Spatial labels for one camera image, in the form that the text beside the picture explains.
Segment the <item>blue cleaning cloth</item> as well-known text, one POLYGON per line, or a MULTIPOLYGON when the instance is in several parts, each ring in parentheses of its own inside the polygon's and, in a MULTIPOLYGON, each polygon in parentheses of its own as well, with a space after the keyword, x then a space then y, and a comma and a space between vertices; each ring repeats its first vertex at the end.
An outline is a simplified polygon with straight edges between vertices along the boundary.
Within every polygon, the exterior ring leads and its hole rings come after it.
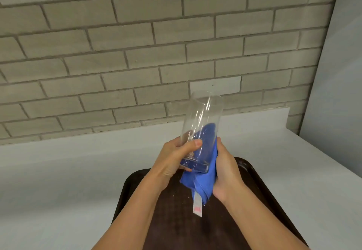
POLYGON ((206 124, 193 134, 189 131, 188 141, 200 139, 202 146, 181 160, 180 165, 191 169, 182 174, 180 183, 189 188, 193 198, 193 213, 202 217, 202 208, 212 195, 216 180, 217 140, 215 123, 206 124))

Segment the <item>clear drinking glass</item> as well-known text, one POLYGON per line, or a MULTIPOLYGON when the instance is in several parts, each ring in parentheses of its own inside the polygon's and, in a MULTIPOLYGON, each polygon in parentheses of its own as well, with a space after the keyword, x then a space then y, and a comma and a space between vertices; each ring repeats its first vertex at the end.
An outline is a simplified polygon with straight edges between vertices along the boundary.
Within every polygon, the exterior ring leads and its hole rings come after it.
POLYGON ((187 154, 181 165, 199 173, 207 173, 211 165, 214 143, 224 107, 223 98, 208 91, 191 94, 181 132, 181 145, 196 139, 202 146, 187 154))

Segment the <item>person's left hand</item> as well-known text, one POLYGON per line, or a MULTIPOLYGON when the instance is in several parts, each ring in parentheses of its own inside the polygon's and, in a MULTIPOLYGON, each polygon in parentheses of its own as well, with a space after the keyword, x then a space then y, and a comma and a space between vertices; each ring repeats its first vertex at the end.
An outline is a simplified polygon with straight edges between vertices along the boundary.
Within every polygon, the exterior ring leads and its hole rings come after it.
POLYGON ((166 142, 151 168, 152 175, 155 175, 161 181, 163 187, 167 186, 170 178, 180 167, 181 160, 190 154, 176 154, 175 150, 181 145, 183 144, 180 136, 166 142))

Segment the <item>person's left forearm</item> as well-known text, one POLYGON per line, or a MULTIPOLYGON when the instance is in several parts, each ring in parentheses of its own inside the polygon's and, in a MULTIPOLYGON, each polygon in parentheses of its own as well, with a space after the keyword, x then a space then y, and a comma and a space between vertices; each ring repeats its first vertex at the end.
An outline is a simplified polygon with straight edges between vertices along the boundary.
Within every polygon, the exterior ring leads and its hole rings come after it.
POLYGON ((157 200, 168 180, 151 171, 91 250, 142 250, 157 200))

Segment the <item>person's right forearm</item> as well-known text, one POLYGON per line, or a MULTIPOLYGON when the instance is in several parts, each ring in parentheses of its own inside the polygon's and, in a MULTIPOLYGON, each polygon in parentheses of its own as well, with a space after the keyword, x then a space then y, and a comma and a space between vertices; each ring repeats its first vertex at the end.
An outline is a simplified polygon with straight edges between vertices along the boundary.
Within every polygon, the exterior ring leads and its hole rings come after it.
POLYGON ((246 185, 232 184, 224 203, 251 250, 308 250, 246 185))

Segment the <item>person's right hand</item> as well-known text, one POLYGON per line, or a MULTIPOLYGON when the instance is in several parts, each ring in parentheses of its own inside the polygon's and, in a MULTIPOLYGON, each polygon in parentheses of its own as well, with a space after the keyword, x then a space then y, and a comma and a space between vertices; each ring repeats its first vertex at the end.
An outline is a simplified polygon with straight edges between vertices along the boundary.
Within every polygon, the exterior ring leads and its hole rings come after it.
POLYGON ((224 206, 228 206, 244 187, 237 162, 227 150, 227 159, 216 162, 216 180, 212 193, 224 206))

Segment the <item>dark brown plastic tray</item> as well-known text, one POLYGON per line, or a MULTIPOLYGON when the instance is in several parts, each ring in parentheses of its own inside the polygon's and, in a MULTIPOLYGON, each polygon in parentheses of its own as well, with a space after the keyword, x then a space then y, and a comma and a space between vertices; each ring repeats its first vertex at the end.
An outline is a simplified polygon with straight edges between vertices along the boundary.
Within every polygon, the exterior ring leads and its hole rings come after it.
MULTIPOLYGON (((244 183, 298 239, 307 245, 254 167, 235 157, 244 183)), ((150 169, 135 171, 124 182, 112 223, 150 169)), ((251 250, 224 205, 212 195, 202 207, 202 217, 192 212, 191 191, 179 180, 178 170, 160 194, 143 250, 251 250)))

